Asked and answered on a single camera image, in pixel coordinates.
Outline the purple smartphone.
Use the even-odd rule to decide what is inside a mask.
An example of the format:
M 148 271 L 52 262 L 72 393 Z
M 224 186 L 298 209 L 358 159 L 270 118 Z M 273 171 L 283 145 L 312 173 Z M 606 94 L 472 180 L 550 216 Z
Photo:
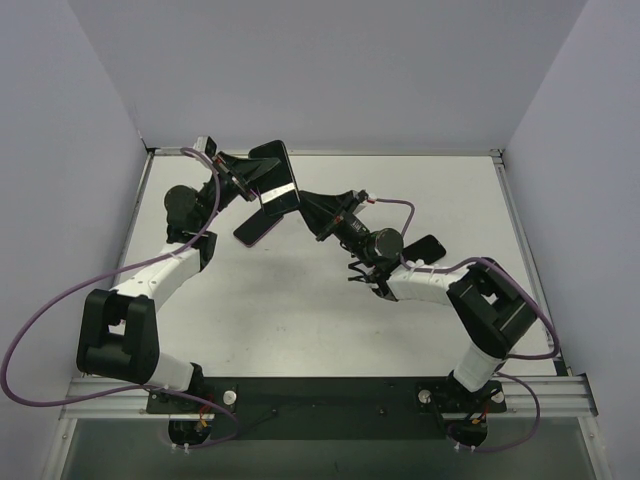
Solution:
M 283 215 L 268 215 L 260 209 L 233 231 L 233 237 L 245 247 L 252 248 L 283 218 Z

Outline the black phone case with phone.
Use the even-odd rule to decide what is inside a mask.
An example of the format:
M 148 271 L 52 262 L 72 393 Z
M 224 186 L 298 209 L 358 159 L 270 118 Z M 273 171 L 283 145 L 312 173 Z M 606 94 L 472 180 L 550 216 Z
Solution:
M 425 264 L 434 264 L 444 258 L 446 254 L 445 247 L 431 234 L 406 246 L 402 253 L 405 261 L 417 262 L 422 260 Z

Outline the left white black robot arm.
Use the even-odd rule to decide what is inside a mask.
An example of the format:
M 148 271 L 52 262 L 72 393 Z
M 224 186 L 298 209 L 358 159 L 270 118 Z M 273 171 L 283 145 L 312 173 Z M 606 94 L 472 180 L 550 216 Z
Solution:
M 213 258 L 217 236 L 209 231 L 215 216 L 237 197 L 247 201 L 287 184 L 290 162 L 284 152 L 255 148 L 246 158 L 220 152 L 214 157 L 193 148 L 182 154 L 199 159 L 211 177 L 196 190 L 172 187 L 164 197 L 167 240 L 158 260 L 136 266 L 135 274 L 110 290 L 86 298 L 76 364 L 83 373 L 169 391 L 183 411 L 204 402 L 199 365 L 162 352 L 157 313 Z

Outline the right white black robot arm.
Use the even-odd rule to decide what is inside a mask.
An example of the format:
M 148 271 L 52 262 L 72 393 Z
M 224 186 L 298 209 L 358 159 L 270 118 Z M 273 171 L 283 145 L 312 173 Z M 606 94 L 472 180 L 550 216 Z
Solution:
M 366 192 L 324 195 L 302 190 L 299 198 L 299 211 L 316 240 L 333 236 L 355 259 L 350 268 L 357 274 L 351 282 L 370 285 L 385 300 L 424 301 L 455 310 L 471 344 L 451 377 L 467 392 L 476 393 L 487 384 L 536 322 L 531 303 L 517 283 L 504 278 L 495 261 L 481 258 L 440 272 L 421 258 L 407 258 L 401 232 L 368 229 L 356 214 L 369 200 Z

